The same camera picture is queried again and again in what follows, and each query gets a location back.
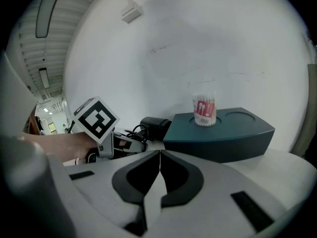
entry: clear plastic cup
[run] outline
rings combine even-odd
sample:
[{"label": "clear plastic cup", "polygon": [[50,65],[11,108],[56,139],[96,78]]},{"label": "clear plastic cup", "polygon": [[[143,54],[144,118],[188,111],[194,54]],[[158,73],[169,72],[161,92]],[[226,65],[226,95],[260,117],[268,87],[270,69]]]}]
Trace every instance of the clear plastic cup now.
[{"label": "clear plastic cup", "polygon": [[199,126],[212,126],[216,123],[215,93],[193,94],[195,123]]}]

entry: box top surface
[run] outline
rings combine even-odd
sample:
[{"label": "box top surface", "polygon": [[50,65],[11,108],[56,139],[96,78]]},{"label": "box top surface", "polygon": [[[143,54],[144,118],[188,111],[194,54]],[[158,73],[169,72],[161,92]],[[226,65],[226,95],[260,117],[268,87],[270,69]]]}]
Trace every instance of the box top surface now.
[{"label": "box top surface", "polygon": [[244,108],[217,110],[215,125],[202,127],[195,124],[194,113],[176,114],[164,142],[205,142],[246,137],[275,128]]}]

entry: black cylindrical object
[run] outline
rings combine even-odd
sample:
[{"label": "black cylindrical object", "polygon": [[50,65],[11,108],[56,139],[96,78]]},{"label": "black cylindrical object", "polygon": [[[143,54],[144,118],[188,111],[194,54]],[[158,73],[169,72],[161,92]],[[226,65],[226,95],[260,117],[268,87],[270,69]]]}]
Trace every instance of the black cylindrical object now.
[{"label": "black cylindrical object", "polygon": [[145,117],[141,120],[140,124],[144,125],[149,130],[149,138],[162,141],[165,137],[167,130],[172,122],[168,119]]}]

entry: ceiling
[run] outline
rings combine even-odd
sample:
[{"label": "ceiling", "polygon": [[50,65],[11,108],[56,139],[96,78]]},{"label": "ceiling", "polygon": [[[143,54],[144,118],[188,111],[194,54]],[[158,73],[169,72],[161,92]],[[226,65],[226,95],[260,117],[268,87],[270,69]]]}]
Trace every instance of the ceiling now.
[{"label": "ceiling", "polygon": [[[84,13],[94,0],[56,0],[46,38],[36,38],[36,23],[42,0],[33,0],[17,21],[15,54],[26,74],[20,77],[31,87],[40,103],[62,93],[63,70],[71,38]],[[46,67],[50,88],[45,89],[39,69]]]}]

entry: window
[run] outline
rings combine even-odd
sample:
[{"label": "window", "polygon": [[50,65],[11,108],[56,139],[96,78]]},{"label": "window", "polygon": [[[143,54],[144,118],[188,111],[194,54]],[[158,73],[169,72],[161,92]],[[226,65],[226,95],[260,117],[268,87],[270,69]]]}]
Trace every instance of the window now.
[{"label": "window", "polygon": [[57,130],[53,122],[49,124],[49,128],[52,135],[57,134]]}]

